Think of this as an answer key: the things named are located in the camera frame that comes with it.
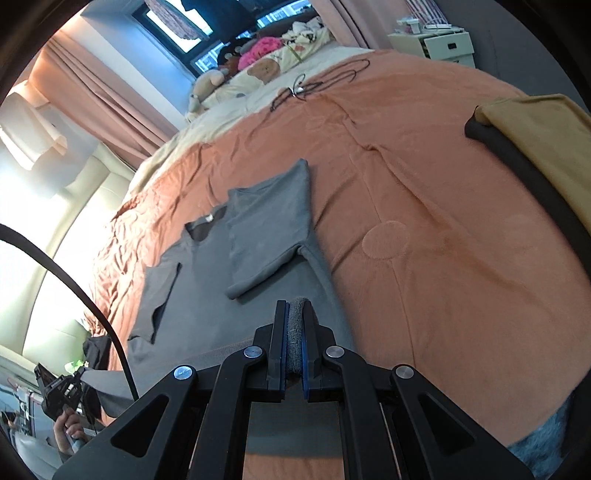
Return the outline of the person left hand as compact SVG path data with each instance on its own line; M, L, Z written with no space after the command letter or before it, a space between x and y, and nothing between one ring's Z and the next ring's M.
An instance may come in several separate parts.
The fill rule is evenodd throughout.
M53 425L53 433L62 463L74 455L74 444L86 445L90 441L80 416L71 407L65 407L57 417Z

